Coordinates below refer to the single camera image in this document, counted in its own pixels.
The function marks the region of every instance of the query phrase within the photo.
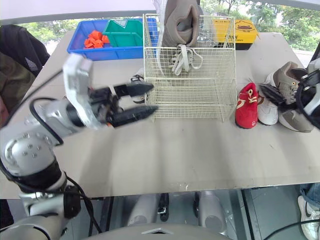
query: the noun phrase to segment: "gray shoe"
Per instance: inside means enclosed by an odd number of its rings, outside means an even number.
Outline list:
[[[296,69],[297,67],[298,65],[296,63],[289,61],[275,73],[272,73],[275,86],[285,97],[286,104],[293,104],[296,102],[299,79],[291,72],[291,70]]]
[[[298,65],[296,63],[289,61],[267,77],[267,79],[274,81],[275,86],[285,98],[286,104],[288,105],[296,102],[299,78],[295,76],[292,69],[296,69],[297,67]],[[296,132],[310,133],[314,129],[314,126],[306,117],[297,110],[279,112],[279,122],[286,128]]]
[[[288,129],[301,133],[310,133],[314,126],[296,110],[279,112],[279,122]]]
[[[160,28],[163,29],[160,29],[158,47],[194,46],[199,33],[197,0],[163,0],[163,10],[164,16],[160,14]]]
[[[159,14],[159,37],[156,61],[160,76],[175,77],[172,67],[179,55],[179,44],[194,47],[199,35],[200,6],[197,0],[154,0]],[[180,81],[169,81],[173,86]]]

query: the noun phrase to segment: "orange pieces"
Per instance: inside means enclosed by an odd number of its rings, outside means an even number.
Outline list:
[[[100,31],[93,30],[86,40],[84,40],[84,49],[100,49],[104,44],[108,44],[109,39],[106,35],[102,35]]]
[[[105,44],[109,44],[109,43],[110,43],[109,38],[108,38],[107,35],[103,35],[101,40],[102,40]]]
[[[99,31],[94,30],[91,34],[92,34],[92,37],[95,40],[101,40],[102,39],[102,33],[99,32]]]

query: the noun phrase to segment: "wire basket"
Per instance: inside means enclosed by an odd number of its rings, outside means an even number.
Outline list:
[[[157,46],[159,25],[157,14],[143,15],[144,79],[154,85],[145,99],[159,106],[153,117],[224,121],[237,104],[234,18],[200,16],[193,50],[202,56],[202,65],[180,75],[171,67],[179,49]],[[194,55],[193,64],[199,66],[200,61]]]

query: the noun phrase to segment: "tabletop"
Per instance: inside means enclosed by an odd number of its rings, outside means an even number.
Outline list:
[[[68,32],[32,87],[59,71],[68,53]],[[286,62],[301,63],[280,33],[260,33],[249,50],[236,51],[237,90],[263,83]],[[95,61],[93,86],[126,83],[143,59]],[[60,75],[35,96],[62,98]],[[121,104],[132,105],[129,98]],[[28,114],[21,108],[12,122]],[[117,129],[85,129],[54,152],[60,168],[89,197],[253,188],[320,182],[320,132],[291,131],[280,123],[253,129],[213,119],[146,119]],[[17,198],[18,188],[0,175],[0,198]]]

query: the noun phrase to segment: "blue tray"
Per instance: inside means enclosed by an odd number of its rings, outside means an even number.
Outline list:
[[[93,61],[102,60],[117,60],[117,59],[142,59],[144,57],[143,46],[123,46],[123,47],[112,47],[109,43],[105,43],[103,48],[92,48],[84,49],[85,39],[93,31],[97,30],[103,32],[108,20],[90,20],[81,21],[75,29],[72,39],[67,48],[68,53],[81,54],[86,56],[88,59]],[[150,35],[152,39],[158,39],[157,31],[157,21],[156,19],[148,20],[148,26],[150,29]],[[157,41],[152,41],[154,47],[157,46]]]

